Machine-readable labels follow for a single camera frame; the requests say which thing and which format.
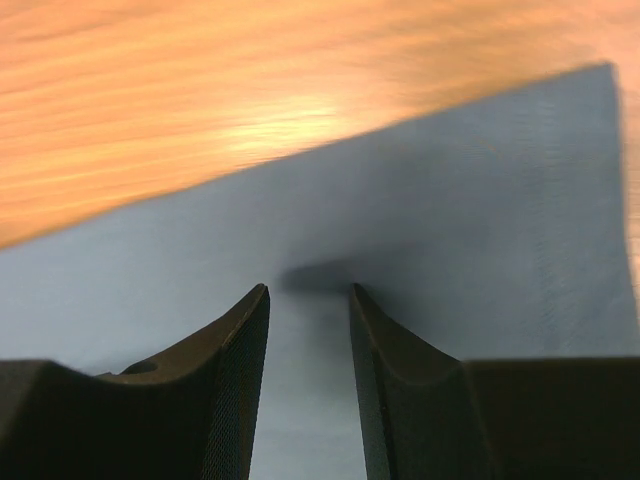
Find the black plastic part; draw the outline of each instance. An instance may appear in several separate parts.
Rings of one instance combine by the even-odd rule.
[[[120,375],[0,362],[0,478],[248,478],[268,324],[258,285]]]
[[[351,295],[369,480],[640,478],[637,358],[458,361]]]

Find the wooden table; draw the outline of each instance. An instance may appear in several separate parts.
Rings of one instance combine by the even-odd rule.
[[[610,60],[640,273],[637,0],[0,0],[0,40],[2,245]]]

